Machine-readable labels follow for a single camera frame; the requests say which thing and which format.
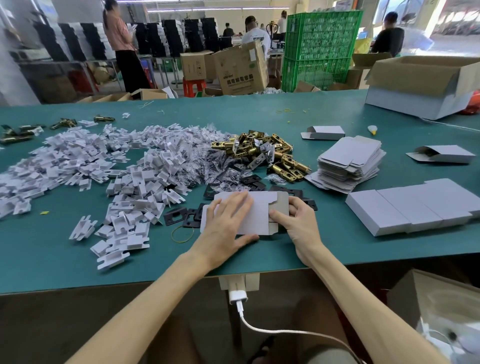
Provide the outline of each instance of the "charging cable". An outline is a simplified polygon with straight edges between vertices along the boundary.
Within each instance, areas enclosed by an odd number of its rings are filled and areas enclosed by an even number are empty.
[[[265,334],[303,334],[303,335],[314,335],[314,336],[320,336],[322,338],[327,338],[339,343],[343,349],[347,350],[353,356],[353,358],[357,361],[357,363],[364,364],[364,362],[356,356],[356,354],[347,344],[345,344],[342,340],[334,338],[333,336],[319,334],[317,332],[310,332],[310,331],[265,330],[262,328],[253,327],[243,317],[243,302],[246,302],[248,300],[247,292],[245,288],[245,276],[242,276],[242,275],[230,276],[227,278],[227,280],[228,280],[228,297],[230,299],[230,304],[235,303],[237,305],[237,311],[240,315],[240,319],[242,320],[244,325],[248,327],[250,330],[262,332]]]

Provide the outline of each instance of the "workbench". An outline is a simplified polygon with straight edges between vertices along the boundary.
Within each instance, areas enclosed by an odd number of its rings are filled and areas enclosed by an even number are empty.
[[[480,195],[480,157],[470,165],[419,164],[405,155],[423,145],[458,144],[480,155],[480,133],[439,124],[364,105],[366,91],[288,93],[275,95],[223,96],[155,100],[140,108],[144,101],[92,104],[40,105],[1,108],[2,123],[12,127],[40,123],[51,125],[60,118],[92,120],[97,114],[117,119],[114,125],[143,130],[148,125],[206,126],[213,123],[224,132],[241,133],[249,129],[276,133],[294,145],[294,158],[316,169],[317,157],[334,141],[302,140],[300,133],[312,125],[341,125],[347,136],[372,137],[367,126],[378,126],[376,139],[387,152],[377,177],[360,184],[356,191],[420,184],[426,180],[450,178]],[[122,113],[131,114],[122,119]],[[451,116],[442,121],[480,129],[480,116]],[[89,128],[101,133],[104,124]],[[62,129],[47,129],[32,141],[6,146],[0,150],[0,171],[28,152],[42,146],[44,139]],[[143,156],[144,149],[131,150],[123,169]],[[266,167],[255,173],[264,176]],[[9,215],[0,221],[0,293],[98,286],[157,279],[168,266],[186,252],[199,235],[198,229],[188,242],[178,244],[170,234],[178,224],[150,229],[150,248],[133,252],[125,263],[107,271],[97,271],[96,256],[90,251],[99,237],[92,235],[80,242],[68,239],[82,216],[91,215],[98,227],[105,218],[112,198],[107,185],[92,182],[89,191],[78,186],[60,186],[45,196],[32,200],[32,210],[25,215]],[[323,191],[302,181],[292,188],[304,190],[304,196],[316,201],[320,234],[324,244],[343,264],[367,263],[480,252],[480,224],[413,234],[373,237],[345,204],[346,195]],[[186,197],[185,207],[197,208],[204,200],[205,186],[197,186]],[[176,239],[190,234],[179,229]],[[215,269],[210,276],[271,272],[299,269],[304,265],[285,231],[262,237]]]

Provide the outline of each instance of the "stool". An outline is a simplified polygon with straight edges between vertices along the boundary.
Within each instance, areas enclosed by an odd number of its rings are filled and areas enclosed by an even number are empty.
[[[185,97],[195,97],[193,93],[193,85],[197,85],[197,91],[203,91],[204,88],[207,87],[205,80],[185,80],[183,78],[183,94]]]

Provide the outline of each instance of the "right hand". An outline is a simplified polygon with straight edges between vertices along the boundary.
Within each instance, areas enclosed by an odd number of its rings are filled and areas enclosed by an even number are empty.
[[[289,196],[288,204],[290,216],[277,210],[271,210],[270,217],[287,229],[288,235],[295,244],[299,259],[303,264],[311,267],[307,257],[324,247],[320,240],[315,212],[298,197]]]

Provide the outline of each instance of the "green plastic crate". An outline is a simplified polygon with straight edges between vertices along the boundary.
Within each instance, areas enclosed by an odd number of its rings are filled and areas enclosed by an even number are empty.
[[[289,15],[285,57],[296,61],[351,57],[362,14],[354,10]]]
[[[350,57],[336,60],[294,61],[284,58],[282,90],[293,92],[298,81],[326,91],[333,82],[345,83]]]

